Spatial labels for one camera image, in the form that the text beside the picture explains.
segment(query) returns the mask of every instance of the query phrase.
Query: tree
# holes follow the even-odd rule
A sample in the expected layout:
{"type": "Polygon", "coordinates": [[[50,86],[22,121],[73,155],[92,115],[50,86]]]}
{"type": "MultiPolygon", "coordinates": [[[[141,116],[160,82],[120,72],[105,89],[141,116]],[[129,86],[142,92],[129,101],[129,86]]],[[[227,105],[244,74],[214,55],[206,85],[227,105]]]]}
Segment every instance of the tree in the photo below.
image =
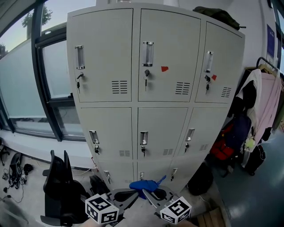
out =
{"type": "MultiPolygon", "coordinates": [[[[43,6],[43,17],[41,20],[41,25],[46,25],[48,21],[50,21],[52,13],[53,13],[52,10],[47,9],[46,5],[43,6]]],[[[32,23],[32,13],[29,12],[22,20],[22,26],[27,27],[31,23],[32,23]]]]}
{"type": "Polygon", "coordinates": [[[0,59],[3,58],[8,51],[6,50],[6,46],[3,43],[0,43],[0,59]]]}
{"type": "MultiPolygon", "coordinates": [[[[51,19],[52,10],[47,9],[46,5],[43,6],[43,16],[41,19],[41,25],[46,25],[51,19]]],[[[22,20],[23,28],[27,27],[27,39],[31,37],[32,33],[32,13],[28,13],[22,20]]]]}

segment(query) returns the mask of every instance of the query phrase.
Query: red backpack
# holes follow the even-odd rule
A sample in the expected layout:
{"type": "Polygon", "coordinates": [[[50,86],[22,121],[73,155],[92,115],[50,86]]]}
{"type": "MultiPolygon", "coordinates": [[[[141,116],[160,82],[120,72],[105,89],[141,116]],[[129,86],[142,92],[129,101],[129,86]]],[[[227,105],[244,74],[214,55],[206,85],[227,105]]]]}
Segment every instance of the red backpack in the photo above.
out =
{"type": "Polygon", "coordinates": [[[227,147],[225,142],[225,134],[231,131],[233,124],[228,125],[221,133],[219,134],[218,138],[216,139],[215,143],[213,144],[210,153],[215,155],[216,158],[220,160],[226,160],[227,158],[231,157],[234,153],[234,149],[227,147]]]}

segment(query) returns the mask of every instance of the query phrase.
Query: black office chair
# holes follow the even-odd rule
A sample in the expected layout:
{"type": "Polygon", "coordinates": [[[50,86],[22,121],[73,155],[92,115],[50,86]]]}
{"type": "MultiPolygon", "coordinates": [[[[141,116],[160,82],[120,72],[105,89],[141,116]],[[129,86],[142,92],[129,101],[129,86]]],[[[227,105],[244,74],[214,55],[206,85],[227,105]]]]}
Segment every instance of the black office chair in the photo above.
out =
{"type": "Polygon", "coordinates": [[[43,223],[52,226],[72,226],[88,219],[85,213],[84,199],[90,197],[84,187],[73,180],[68,154],[64,151],[64,161],[51,150],[51,165],[44,170],[47,176],[43,190],[45,192],[45,216],[43,223]]]}

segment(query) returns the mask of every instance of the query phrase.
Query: sky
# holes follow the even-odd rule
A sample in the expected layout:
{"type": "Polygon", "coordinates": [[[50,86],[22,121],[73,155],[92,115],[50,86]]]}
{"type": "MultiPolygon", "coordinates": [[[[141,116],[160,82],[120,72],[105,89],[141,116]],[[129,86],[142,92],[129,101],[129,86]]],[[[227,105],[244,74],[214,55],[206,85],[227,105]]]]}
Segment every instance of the sky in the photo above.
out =
{"type": "MultiPolygon", "coordinates": [[[[42,26],[42,31],[66,22],[68,12],[94,6],[95,4],[96,0],[48,0],[45,2],[45,5],[47,9],[52,10],[53,13],[51,20],[46,25],[42,26]]],[[[22,26],[24,17],[25,16],[13,24],[0,38],[0,43],[6,46],[6,50],[11,51],[27,39],[27,28],[23,28],[22,26]]]]}

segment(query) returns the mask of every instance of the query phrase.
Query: ventilation slot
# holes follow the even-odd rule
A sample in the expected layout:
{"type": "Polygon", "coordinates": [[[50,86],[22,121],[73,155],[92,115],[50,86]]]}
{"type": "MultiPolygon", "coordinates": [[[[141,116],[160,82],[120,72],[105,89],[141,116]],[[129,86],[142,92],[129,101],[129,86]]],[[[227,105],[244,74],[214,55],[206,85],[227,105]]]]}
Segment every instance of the ventilation slot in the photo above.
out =
{"type": "Polygon", "coordinates": [[[126,80],[112,81],[111,87],[112,87],[112,94],[127,94],[126,80]]]}
{"type": "Polygon", "coordinates": [[[163,152],[163,155],[172,155],[173,154],[174,149],[165,149],[163,152]]]}
{"type": "Polygon", "coordinates": [[[223,90],[222,90],[221,97],[228,98],[230,96],[230,93],[231,93],[231,88],[230,87],[224,87],[223,90]]]}
{"type": "Polygon", "coordinates": [[[208,147],[208,144],[203,144],[203,145],[201,145],[201,147],[200,147],[200,151],[204,151],[204,150],[206,150],[207,149],[207,147],[208,147]]]}
{"type": "Polygon", "coordinates": [[[130,157],[130,151],[119,151],[120,157],[130,157]]]}
{"type": "Polygon", "coordinates": [[[175,94],[189,94],[190,83],[177,82],[175,94]]]}

